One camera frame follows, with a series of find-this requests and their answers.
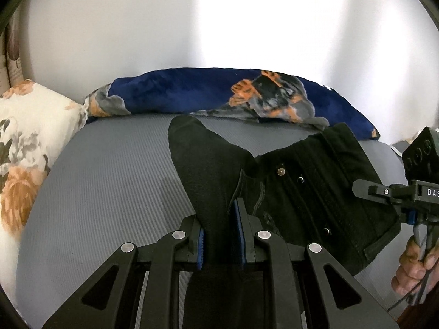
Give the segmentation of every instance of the gray mat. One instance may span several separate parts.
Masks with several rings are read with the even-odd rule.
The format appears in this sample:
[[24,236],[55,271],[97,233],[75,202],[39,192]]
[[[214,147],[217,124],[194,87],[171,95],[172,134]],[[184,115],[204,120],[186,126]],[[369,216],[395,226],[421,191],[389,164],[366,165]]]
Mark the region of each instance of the gray mat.
[[[19,253],[18,307],[32,328],[41,328],[120,244],[156,242],[194,213],[168,150],[172,117],[101,119],[85,126],[62,151],[37,196]],[[313,133],[282,123],[199,118],[255,156]],[[402,165],[387,145],[376,141],[361,145],[384,184],[405,182]],[[396,299],[390,271],[398,267],[408,234],[398,238],[390,249],[396,262],[392,256],[383,258],[378,269],[372,264],[358,275],[384,306]],[[189,274],[181,277],[180,320],[188,278]]]

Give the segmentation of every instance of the cable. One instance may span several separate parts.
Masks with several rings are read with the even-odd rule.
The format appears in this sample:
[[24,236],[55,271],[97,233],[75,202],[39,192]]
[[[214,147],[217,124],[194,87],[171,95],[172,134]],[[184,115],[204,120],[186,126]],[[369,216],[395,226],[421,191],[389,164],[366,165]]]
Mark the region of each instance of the cable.
[[[435,268],[436,268],[436,266],[437,266],[437,264],[439,263],[439,258],[436,260],[436,262],[435,262],[435,264],[433,265],[433,267],[430,269],[430,270],[428,270],[428,273],[429,274],[431,274],[434,270],[435,270]],[[404,297],[402,297],[399,301],[397,301],[393,306],[391,306],[388,310],[387,310],[387,312],[389,313],[391,310],[393,310],[393,309],[395,309],[400,303],[402,303],[409,295],[411,295],[411,294],[413,294],[413,292],[416,290],[416,288],[418,288],[420,285],[421,285],[421,283],[422,283],[422,280],[421,281],[419,281],[417,284],[416,284],[416,286],[415,287],[413,287],[412,289],[411,289],[411,291],[409,292],[409,293],[407,293]]]
[[424,238],[421,241],[421,244],[419,245],[421,251],[422,251],[422,247],[424,246],[426,240],[427,240],[427,235],[424,236]]

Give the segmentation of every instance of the white wall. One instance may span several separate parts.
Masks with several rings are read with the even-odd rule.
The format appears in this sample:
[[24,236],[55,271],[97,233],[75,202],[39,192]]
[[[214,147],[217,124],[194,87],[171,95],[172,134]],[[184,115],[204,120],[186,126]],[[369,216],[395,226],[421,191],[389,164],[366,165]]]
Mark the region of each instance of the white wall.
[[168,67],[263,68],[328,85],[386,143],[433,126],[439,32],[418,0],[26,0],[28,78],[80,101]]

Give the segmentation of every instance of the blue padding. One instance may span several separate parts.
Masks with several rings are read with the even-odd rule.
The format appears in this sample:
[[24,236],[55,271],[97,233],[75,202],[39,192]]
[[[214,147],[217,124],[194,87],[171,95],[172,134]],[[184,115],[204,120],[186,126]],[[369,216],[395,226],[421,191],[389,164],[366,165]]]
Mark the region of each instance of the blue padding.
[[198,257],[197,257],[197,269],[201,270],[204,260],[204,229],[201,228],[200,235],[198,236]]
[[415,225],[417,215],[418,213],[416,212],[416,210],[410,210],[407,214],[407,224]]
[[244,232],[242,230],[242,223],[241,223],[241,215],[239,214],[239,207],[238,202],[235,200],[233,202],[234,205],[234,220],[236,224],[236,229],[238,230],[238,245],[236,246],[236,249],[239,251],[238,256],[241,260],[241,264],[245,264],[247,261],[245,259],[245,241],[244,241]]

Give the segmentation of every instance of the pillow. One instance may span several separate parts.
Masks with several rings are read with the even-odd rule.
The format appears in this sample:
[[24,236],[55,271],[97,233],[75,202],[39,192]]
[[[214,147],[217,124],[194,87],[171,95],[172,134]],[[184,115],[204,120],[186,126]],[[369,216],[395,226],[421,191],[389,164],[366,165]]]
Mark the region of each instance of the pillow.
[[13,304],[21,233],[35,197],[86,118],[82,105],[32,80],[0,96],[0,283]]
[[378,139],[366,117],[335,90],[255,69],[175,68],[119,78],[87,98],[88,115],[147,112],[281,120],[324,129],[346,123],[357,139]]

